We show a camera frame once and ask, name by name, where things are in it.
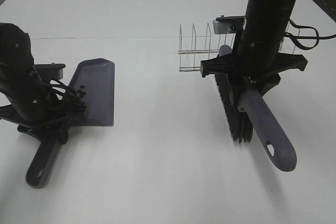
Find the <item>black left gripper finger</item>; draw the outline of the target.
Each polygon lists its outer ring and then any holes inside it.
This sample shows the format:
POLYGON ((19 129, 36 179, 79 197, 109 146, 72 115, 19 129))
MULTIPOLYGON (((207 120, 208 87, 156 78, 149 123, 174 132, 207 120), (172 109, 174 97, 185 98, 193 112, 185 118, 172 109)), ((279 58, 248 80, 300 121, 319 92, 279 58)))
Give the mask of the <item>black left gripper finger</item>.
POLYGON ((52 125, 51 136, 54 137, 61 145, 68 141, 68 123, 66 121, 52 125))

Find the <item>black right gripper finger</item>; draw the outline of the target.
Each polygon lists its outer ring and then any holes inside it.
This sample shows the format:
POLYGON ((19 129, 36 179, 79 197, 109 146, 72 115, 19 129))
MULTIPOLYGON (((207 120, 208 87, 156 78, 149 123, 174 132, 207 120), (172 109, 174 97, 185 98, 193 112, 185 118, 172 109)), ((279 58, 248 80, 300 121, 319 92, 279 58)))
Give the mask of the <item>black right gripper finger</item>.
POLYGON ((269 90, 277 86, 280 83, 280 80, 280 75, 274 74, 263 79, 258 79, 252 86, 258 90, 260 95, 265 95, 269 90))

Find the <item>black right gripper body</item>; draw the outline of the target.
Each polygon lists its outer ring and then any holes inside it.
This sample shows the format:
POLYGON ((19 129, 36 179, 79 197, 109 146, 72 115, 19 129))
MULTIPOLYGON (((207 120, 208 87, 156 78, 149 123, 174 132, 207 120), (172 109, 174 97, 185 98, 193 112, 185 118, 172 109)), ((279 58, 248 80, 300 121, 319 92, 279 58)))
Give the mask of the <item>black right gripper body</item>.
POLYGON ((308 64, 303 55, 277 53, 274 64, 270 69, 261 70, 257 67, 248 68, 233 62, 233 55, 226 54, 209 60, 202 60, 200 73, 203 78, 210 74, 229 74, 239 77, 251 77, 253 79, 266 78, 290 69, 304 71, 308 64))

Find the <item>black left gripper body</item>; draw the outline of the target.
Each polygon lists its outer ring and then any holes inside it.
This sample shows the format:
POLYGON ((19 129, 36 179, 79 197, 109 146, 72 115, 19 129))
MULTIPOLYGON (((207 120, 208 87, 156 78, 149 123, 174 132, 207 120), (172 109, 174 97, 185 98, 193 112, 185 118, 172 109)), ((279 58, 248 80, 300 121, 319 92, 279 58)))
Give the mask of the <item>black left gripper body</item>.
POLYGON ((69 129, 74 123, 84 120, 86 108, 86 106, 67 104, 56 111, 47 110, 46 116, 37 122, 28 122, 18 114, 12 105, 6 105, 1 107, 1 119, 17 124, 19 132, 42 140, 54 124, 66 121, 69 129))

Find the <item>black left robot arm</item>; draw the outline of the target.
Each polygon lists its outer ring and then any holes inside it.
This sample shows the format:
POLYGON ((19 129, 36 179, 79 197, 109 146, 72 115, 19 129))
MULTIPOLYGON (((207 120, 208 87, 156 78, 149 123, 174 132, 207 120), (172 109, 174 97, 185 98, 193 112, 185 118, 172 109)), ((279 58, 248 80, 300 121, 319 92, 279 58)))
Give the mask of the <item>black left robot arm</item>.
POLYGON ((28 33, 11 23, 1 23, 1 93, 9 105, 1 119, 40 141, 52 131, 68 140, 70 121, 86 109, 79 93, 61 82, 64 64, 35 64, 28 33))

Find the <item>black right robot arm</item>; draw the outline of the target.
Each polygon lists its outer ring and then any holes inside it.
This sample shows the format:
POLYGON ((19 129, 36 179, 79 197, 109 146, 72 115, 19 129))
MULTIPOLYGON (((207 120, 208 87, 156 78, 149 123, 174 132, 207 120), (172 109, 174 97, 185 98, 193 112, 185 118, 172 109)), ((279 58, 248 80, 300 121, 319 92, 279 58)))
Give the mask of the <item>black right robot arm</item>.
POLYGON ((222 16, 213 21, 218 35, 234 34, 230 53, 201 61, 201 75, 213 74, 222 96, 238 96, 244 78, 259 81, 289 69, 304 71, 302 55, 280 53, 280 45, 296 0, 248 0, 243 16, 222 16))

